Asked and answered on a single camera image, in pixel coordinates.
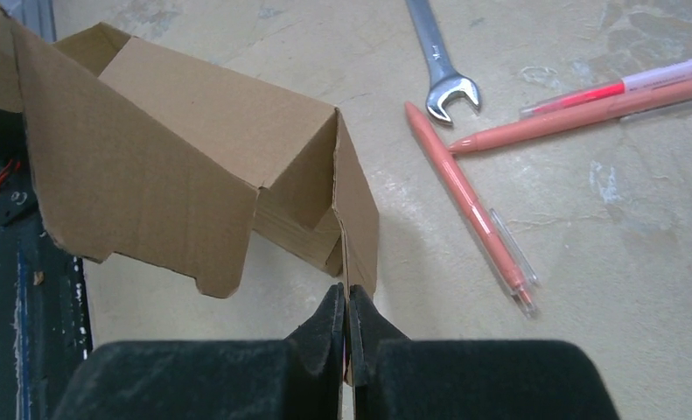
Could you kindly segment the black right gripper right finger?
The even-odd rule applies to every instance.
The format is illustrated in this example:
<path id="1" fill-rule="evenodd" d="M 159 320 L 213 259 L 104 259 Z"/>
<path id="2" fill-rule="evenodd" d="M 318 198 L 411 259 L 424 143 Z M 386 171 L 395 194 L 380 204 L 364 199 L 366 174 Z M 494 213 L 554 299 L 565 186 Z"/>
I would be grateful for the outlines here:
<path id="1" fill-rule="evenodd" d="M 349 290 L 358 419 L 617 419 L 586 353 L 555 339 L 410 339 Z"/>

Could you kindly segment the brown cardboard box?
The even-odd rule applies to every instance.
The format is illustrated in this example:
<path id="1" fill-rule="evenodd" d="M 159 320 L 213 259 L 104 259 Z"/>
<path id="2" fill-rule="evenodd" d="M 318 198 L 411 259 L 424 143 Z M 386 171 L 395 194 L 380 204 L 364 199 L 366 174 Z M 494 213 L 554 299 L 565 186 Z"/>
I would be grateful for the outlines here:
<path id="1" fill-rule="evenodd" d="M 376 288 L 379 214 L 337 107 L 109 24 L 50 43 L 0 5 L 0 165 L 76 256 L 227 298 L 258 233 Z"/>

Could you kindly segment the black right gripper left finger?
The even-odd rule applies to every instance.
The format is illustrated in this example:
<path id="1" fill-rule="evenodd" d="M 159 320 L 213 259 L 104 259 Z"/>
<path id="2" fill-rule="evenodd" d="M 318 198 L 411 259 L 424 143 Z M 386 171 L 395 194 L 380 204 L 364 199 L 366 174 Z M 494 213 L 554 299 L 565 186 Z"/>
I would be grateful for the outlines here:
<path id="1" fill-rule="evenodd" d="M 339 419 L 345 293 L 283 339 L 135 340 L 95 349 L 57 419 Z"/>

